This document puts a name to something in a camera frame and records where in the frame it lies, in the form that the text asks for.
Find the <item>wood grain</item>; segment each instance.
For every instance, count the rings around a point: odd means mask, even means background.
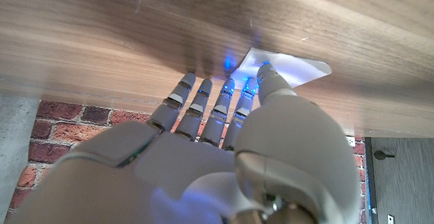
[[[3,92],[151,112],[194,71],[214,82],[209,110],[256,47],[327,62],[296,92],[347,134],[434,137],[434,0],[0,3]]]

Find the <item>door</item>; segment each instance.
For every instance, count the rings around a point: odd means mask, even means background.
[[[434,224],[434,139],[371,138],[370,146],[377,213],[372,219]]]

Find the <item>door handle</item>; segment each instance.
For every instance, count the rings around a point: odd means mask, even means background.
[[[388,155],[388,154],[384,153],[384,152],[381,151],[381,150],[377,150],[377,151],[375,151],[375,153],[374,153],[374,157],[375,157],[376,159],[378,159],[378,160],[384,160],[384,159],[386,159],[387,157],[395,157],[395,156],[394,156],[394,155]]]

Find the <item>robot finger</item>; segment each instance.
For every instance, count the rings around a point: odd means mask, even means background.
[[[205,110],[208,98],[210,97],[212,82],[210,79],[204,79],[198,89],[195,98],[190,107],[181,119],[175,134],[187,137],[190,141],[196,139],[197,131],[201,125],[203,111]]]
[[[254,78],[249,78],[241,91],[235,112],[229,124],[228,131],[223,141],[222,149],[233,151],[235,140],[243,125],[244,120],[249,115],[253,107],[253,100],[258,89],[258,84]]]
[[[217,102],[211,111],[205,128],[203,129],[202,135],[199,139],[200,143],[209,143],[216,147],[219,146],[234,89],[235,82],[231,78],[228,78],[223,84]]]
[[[189,72],[185,74],[175,89],[163,100],[162,104],[158,106],[146,123],[157,126],[162,130],[171,130],[195,81],[196,76],[194,73]]]

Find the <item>tissue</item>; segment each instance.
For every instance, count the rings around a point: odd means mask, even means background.
[[[242,89],[249,77],[256,78],[259,67],[266,61],[270,62],[293,88],[332,73],[330,66],[322,61],[251,48],[231,75],[235,80],[235,88]]]

